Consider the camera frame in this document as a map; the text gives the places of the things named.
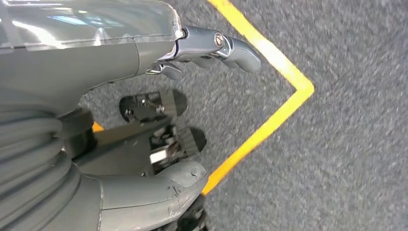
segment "screw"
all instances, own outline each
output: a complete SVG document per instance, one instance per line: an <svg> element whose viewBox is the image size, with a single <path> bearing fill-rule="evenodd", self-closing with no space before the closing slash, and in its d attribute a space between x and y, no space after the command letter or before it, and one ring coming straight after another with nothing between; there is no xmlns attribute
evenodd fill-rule
<svg viewBox="0 0 408 231"><path fill-rule="evenodd" d="M224 46L224 38L223 38L223 36L222 36L221 33L217 32L217 33L214 35L214 42L216 43L216 46L217 46L217 47L222 47L222 46Z"/></svg>

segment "gray plastic casing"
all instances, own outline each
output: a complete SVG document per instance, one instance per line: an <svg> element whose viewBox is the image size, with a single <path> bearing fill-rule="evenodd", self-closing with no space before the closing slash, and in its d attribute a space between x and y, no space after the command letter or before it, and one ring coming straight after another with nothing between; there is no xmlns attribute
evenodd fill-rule
<svg viewBox="0 0 408 231"><path fill-rule="evenodd" d="M142 74L173 49L181 36L173 8L4 0L0 19L0 230L147 231L181 216L207 182L200 164L149 178L86 175L55 137L57 117L87 91Z"/></svg>

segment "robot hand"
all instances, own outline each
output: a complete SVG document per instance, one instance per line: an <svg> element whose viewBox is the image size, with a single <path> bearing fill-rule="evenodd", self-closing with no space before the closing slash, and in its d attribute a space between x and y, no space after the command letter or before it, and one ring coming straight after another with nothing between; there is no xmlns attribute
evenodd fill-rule
<svg viewBox="0 0 408 231"><path fill-rule="evenodd" d="M260 58L244 41L195 26L184 27L183 33L184 37L175 42L173 50L158 59L147 74L164 74L170 79L179 80L183 72L170 63L172 61L193 62L199 67L208 68L218 59L228 67L240 67L246 72L256 72L261 67Z"/></svg>

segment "yellow floor line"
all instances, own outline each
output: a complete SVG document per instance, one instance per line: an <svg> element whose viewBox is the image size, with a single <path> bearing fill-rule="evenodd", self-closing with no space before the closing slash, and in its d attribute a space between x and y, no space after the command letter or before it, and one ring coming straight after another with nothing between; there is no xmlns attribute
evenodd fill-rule
<svg viewBox="0 0 408 231"><path fill-rule="evenodd" d="M103 131L103 128L97 122L93 122L92 131L93 132Z"/></svg>
<svg viewBox="0 0 408 231"><path fill-rule="evenodd" d="M314 92L309 79L269 40L257 31L228 0L208 0L295 88L296 92L209 177L208 194L253 149L268 138Z"/></svg>

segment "transparent plastic cover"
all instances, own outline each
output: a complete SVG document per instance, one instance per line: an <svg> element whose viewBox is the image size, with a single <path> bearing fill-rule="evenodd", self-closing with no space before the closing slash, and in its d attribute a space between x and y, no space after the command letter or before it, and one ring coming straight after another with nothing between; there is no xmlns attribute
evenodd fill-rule
<svg viewBox="0 0 408 231"><path fill-rule="evenodd" d="M177 12L156 0L2 0L0 53L175 41Z"/></svg>

